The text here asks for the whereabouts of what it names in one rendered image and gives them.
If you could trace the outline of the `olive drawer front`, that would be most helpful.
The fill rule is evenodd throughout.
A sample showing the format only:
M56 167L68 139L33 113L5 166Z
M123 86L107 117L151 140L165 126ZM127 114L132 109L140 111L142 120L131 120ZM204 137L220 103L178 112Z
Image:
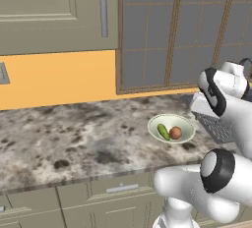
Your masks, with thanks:
M136 190L124 191L119 193L107 194L106 189L118 187L120 184L132 185L138 184L139 188ZM90 183L90 200L104 201L104 200L123 200L127 198L142 197L153 195L155 193L153 188L153 173L145 172L135 175L127 175L93 181Z
M21 192L0 196L0 206L5 211L0 215L18 215L20 213L37 213L59 208L54 188Z

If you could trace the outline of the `pale green bowl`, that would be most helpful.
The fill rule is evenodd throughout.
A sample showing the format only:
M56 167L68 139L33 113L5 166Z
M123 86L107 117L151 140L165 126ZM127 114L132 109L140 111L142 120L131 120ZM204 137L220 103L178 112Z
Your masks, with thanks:
M168 141L159 133L158 124L163 124L170 131L173 127L181 130L181 137L178 140L170 138ZM196 133L195 128L189 120L176 114L159 114L153 117L148 123L149 133L158 141L163 143L187 143L191 141Z

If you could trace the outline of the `brown onion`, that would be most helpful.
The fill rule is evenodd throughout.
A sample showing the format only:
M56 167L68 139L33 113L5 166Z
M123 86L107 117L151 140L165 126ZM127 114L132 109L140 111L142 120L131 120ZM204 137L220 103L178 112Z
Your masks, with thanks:
M172 127L170 130L169 130L169 136L173 139L173 140L178 140L181 138L182 136L182 132L181 132L181 129L177 126L175 127Z

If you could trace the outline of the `window with brown frame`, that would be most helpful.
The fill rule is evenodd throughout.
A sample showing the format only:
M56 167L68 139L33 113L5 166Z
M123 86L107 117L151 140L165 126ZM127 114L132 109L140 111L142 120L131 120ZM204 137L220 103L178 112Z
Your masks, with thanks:
M252 0L120 0L119 93L194 87L204 69L252 58Z

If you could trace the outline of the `grey wall socket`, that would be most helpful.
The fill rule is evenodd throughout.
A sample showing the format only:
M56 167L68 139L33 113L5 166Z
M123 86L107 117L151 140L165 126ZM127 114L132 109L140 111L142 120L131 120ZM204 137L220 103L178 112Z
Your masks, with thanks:
M10 82L4 62L0 62L0 85L7 85Z

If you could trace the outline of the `grey dish rack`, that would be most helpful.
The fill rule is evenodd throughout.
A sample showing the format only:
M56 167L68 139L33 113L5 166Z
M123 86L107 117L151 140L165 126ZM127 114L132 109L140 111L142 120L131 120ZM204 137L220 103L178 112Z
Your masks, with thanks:
M233 142L230 128L221 119L196 112L193 115L217 144Z

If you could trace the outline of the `green mango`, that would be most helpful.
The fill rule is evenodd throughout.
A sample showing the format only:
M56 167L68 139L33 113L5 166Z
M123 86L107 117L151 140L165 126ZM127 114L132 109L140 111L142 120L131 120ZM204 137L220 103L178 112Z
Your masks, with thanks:
M165 127L165 125L163 124L158 124L157 125L157 131L158 133L166 140L169 141L170 140L170 136L169 133Z

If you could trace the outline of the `olive wall cupboard door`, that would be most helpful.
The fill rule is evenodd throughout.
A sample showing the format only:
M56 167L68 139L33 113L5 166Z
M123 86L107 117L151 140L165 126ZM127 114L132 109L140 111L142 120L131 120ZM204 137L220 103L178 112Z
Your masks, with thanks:
M118 47L118 0L107 0L108 37L99 0L0 0L0 55Z

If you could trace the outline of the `olive base cupboard door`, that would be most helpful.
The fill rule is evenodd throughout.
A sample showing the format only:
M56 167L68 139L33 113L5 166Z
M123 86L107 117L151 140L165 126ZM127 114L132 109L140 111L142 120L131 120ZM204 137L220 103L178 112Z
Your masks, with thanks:
M63 209L67 228L152 228L163 199L154 193Z
M0 228L65 228L59 210L44 213L20 213L18 216L0 215Z

